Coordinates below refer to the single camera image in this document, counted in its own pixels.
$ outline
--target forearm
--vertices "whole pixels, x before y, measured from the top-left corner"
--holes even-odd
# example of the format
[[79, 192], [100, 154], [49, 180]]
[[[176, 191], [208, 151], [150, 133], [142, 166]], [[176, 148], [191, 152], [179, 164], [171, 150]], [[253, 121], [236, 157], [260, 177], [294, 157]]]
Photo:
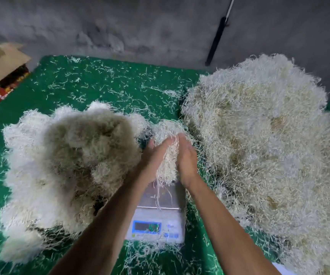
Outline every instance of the forearm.
[[225, 274], [277, 275], [250, 236], [232, 217], [222, 202], [197, 175], [186, 183], [203, 219], [213, 249]]
[[138, 179], [122, 185], [50, 275], [110, 274], [144, 189]]

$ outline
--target shredded paper pile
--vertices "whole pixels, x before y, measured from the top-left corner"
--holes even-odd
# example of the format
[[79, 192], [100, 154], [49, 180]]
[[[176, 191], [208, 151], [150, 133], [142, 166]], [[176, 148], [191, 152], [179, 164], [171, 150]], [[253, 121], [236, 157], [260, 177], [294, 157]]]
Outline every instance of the shredded paper pile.
[[[330, 274], [330, 113], [318, 82], [283, 55], [201, 76], [182, 106], [193, 136], [181, 121], [152, 124], [100, 102], [25, 112], [3, 130], [11, 195], [0, 209], [0, 259], [24, 264], [56, 247], [57, 235], [76, 239], [140, 160], [139, 140], [183, 132], [200, 143], [207, 182], [243, 227], [273, 236], [296, 274]], [[177, 177], [177, 145], [158, 170], [160, 186]]]

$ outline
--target white weighing scale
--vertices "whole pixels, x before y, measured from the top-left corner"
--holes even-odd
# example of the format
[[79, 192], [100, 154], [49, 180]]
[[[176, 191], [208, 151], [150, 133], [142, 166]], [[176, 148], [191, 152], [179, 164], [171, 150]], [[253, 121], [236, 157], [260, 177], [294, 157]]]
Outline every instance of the white weighing scale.
[[180, 182], [159, 188], [150, 183], [135, 210], [125, 239], [146, 242], [183, 243], [186, 192]]

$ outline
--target gray wall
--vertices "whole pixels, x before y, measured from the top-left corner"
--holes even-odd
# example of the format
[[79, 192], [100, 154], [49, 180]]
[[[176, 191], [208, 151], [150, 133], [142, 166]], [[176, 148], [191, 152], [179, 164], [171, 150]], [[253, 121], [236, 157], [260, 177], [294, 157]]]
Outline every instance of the gray wall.
[[[229, 0], [0, 0], [0, 41], [43, 55], [87, 55], [207, 69]], [[209, 70], [283, 53], [330, 91], [330, 0], [235, 0]]]

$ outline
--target person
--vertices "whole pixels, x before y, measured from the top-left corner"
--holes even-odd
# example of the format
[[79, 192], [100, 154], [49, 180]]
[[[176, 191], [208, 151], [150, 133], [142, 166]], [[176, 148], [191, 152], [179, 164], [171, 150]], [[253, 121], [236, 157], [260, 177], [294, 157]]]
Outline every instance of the person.
[[[185, 135], [177, 137], [181, 183], [194, 199], [223, 272], [227, 275], [280, 274], [199, 176], [197, 152]], [[149, 141], [140, 163], [49, 275], [111, 273], [141, 196], [155, 180], [166, 149], [173, 142], [174, 138], [170, 137], [154, 147], [153, 140]]]

